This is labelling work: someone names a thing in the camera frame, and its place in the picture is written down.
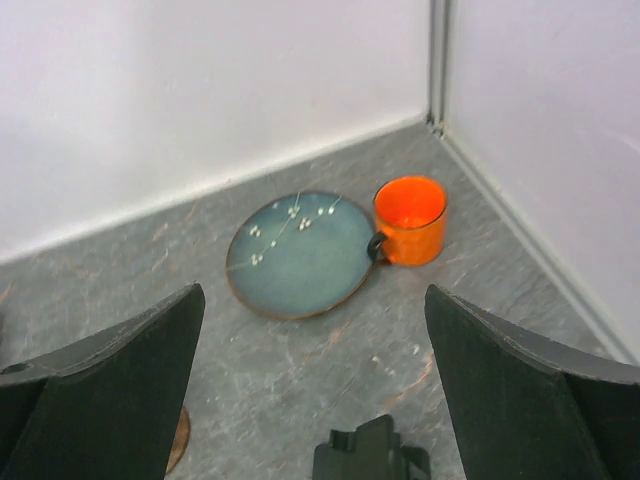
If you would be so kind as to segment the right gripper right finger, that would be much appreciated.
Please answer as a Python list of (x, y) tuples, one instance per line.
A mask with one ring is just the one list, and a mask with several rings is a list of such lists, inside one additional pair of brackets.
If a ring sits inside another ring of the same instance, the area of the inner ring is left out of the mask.
[(432, 284), (425, 319), (469, 479), (636, 479), (639, 369)]

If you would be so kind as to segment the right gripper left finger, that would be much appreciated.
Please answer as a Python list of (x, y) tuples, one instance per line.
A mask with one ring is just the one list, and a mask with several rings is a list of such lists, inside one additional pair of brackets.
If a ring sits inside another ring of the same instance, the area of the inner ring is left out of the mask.
[(200, 284), (1, 371), (4, 479), (162, 479), (205, 311)]

